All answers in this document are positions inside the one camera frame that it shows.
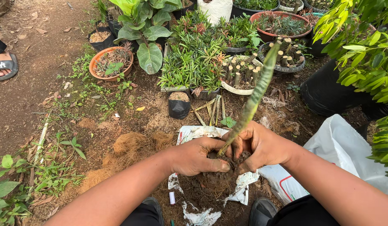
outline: slipper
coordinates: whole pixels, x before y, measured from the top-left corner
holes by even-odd
[[[0,76],[0,81],[12,78],[18,72],[17,58],[14,54],[10,54],[10,56],[11,56],[12,60],[1,60],[0,61],[0,69],[10,69],[11,70],[10,73],[3,75],[3,76]]]

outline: fallen leaf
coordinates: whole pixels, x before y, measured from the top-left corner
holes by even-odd
[[[35,28],[35,30],[39,33],[41,33],[42,35],[47,33],[47,31],[43,30],[43,29],[40,29],[40,28]]]

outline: shoe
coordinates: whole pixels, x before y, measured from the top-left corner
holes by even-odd
[[[275,205],[267,198],[258,198],[251,207],[249,226],[265,226],[277,213]]]
[[[165,220],[163,219],[163,216],[162,216],[161,205],[159,205],[158,200],[156,200],[156,198],[154,197],[148,197],[143,201],[143,203],[155,207],[156,212],[158,213],[158,216],[159,216],[159,219],[158,219],[159,223],[162,226],[165,226]]]

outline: black plastic pot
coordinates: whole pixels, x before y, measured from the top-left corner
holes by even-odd
[[[248,9],[248,8],[241,8],[241,7],[233,4],[230,18],[243,17],[243,13],[246,13],[247,15],[252,16],[253,14],[258,13],[258,12],[276,11],[279,9],[279,6],[280,6],[280,2],[279,1],[277,1],[277,2],[278,2],[278,6],[276,8],[271,9],[271,10],[254,10],[254,9]]]
[[[190,98],[190,95],[186,90],[180,92],[185,92],[188,98]],[[173,92],[168,92],[167,96],[169,97],[172,93]],[[168,105],[169,116],[174,119],[184,119],[190,112],[191,108],[191,102],[184,102],[181,100],[168,100]]]
[[[118,31],[121,29],[121,25],[114,20],[108,20],[109,28],[115,38],[117,38]]]
[[[112,35],[112,32],[108,27],[98,27],[98,31],[99,32],[108,31],[110,32],[110,35],[104,41],[94,42],[94,43],[90,42],[90,44],[94,49],[96,49],[97,51],[102,51],[106,48],[117,46],[116,44],[113,43],[113,41],[115,40],[115,37]],[[88,35],[88,41],[91,39],[91,35],[94,33],[96,33],[96,31],[93,31]]]
[[[182,8],[180,10],[176,10],[176,11],[173,12],[174,17],[177,20],[180,19],[182,16],[185,16],[187,10],[191,10],[191,11],[194,10],[194,7],[197,4],[197,1],[196,0],[190,0],[190,1],[193,3],[191,6],[186,7],[186,8]]]
[[[303,102],[315,114],[332,116],[362,104],[369,103],[372,96],[366,92],[354,92],[354,86],[336,83],[339,70],[331,59],[301,85]]]
[[[199,96],[196,96],[193,94],[193,98],[196,100],[212,100],[219,94],[220,88],[218,87],[217,90],[211,91],[210,94],[208,94],[208,91],[201,91]]]
[[[264,48],[266,48],[271,42],[267,42],[265,44],[262,44],[259,48],[258,48],[258,59],[261,61],[261,62],[264,62],[264,59],[265,59],[265,56],[262,55],[262,50]],[[304,67],[306,66],[306,58],[304,58],[304,61],[300,64],[300,66],[297,66],[295,68],[286,68],[286,67],[281,67],[279,65],[275,65],[275,70],[276,71],[279,71],[279,72],[284,72],[284,73],[293,73],[293,72],[298,72],[300,70],[302,70]]]

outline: terracotta pot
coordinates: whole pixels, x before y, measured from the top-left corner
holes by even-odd
[[[264,12],[256,13],[256,14],[254,14],[254,15],[252,15],[250,17],[250,21],[254,22],[256,19],[259,19],[259,18],[265,16],[266,14],[277,14],[278,16],[282,16],[282,17],[292,17],[292,19],[303,20],[305,25],[309,25],[310,24],[310,22],[306,18],[301,17],[299,15],[295,15],[295,14],[292,14],[292,13],[285,13],[285,12],[277,12],[277,11],[274,11],[274,12],[272,12],[272,11],[264,11]],[[311,32],[312,27],[310,26],[310,29],[308,31],[306,31],[305,33],[301,34],[301,35],[292,35],[292,36],[274,35],[274,34],[266,32],[266,31],[263,31],[263,30],[261,30],[259,28],[257,28],[257,30],[258,30],[258,34],[260,35],[260,38],[262,39],[262,41],[270,42],[270,41],[274,41],[276,39],[276,37],[278,37],[278,36],[291,38],[293,40],[296,39],[296,38],[304,37],[308,33]]]
[[[110,52],[112,52],[115,49],[123,49],[123,47],[121,47],[121,46],[114,46],[114,47],[110,47],[110,48],[104,49],[104,50],[100,51],[99,53],[97,53],[91,59],[91,62],[90,62],[90,73],[91,73],[91,75],[93,77],[98,78],[98,79],[103,79],[103,80],[108,81],[108,82],[117,81],[117,78],[120,76],[120,74],[112,76],[112,77],[108,77],[108,78],[102,78],[102,77],[99,77],[98,75],[96,75],[96,72],[94,71],[94,68],[97,67],[96,62],[101,58],[101,56],[103,56],[103,54],[105,54],[105,53],[110,53]],[[131,64],[123,71],[124,76],[127,76],[127,75],[130,74],[131,68],[132,68],[131,65],[132,65],[133,61],[134,61],[134,57],[133,57],[133,55],[131,53],[131,59],[130,59]]]

